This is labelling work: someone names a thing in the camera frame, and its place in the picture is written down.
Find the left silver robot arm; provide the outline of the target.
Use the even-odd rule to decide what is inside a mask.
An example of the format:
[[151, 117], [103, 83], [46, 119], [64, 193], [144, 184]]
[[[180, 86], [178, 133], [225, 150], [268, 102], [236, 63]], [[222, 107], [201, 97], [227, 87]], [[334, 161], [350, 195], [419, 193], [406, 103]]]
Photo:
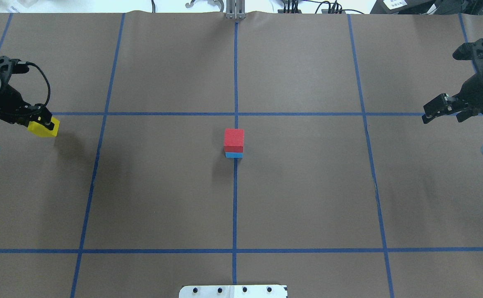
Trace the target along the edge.
[[[39, 71], [46, 83], [48, 91], [44, 103], [26, 102], [20, 92], [9, 84], [12, 75], [26, 74], [31, 67]], [[0, 56], [0, 120], [8, 124], [25, 126], [38, 137], [56, 137], [60, 121], [48, 110], [50, 97], [50, 82], [37, 64]]]

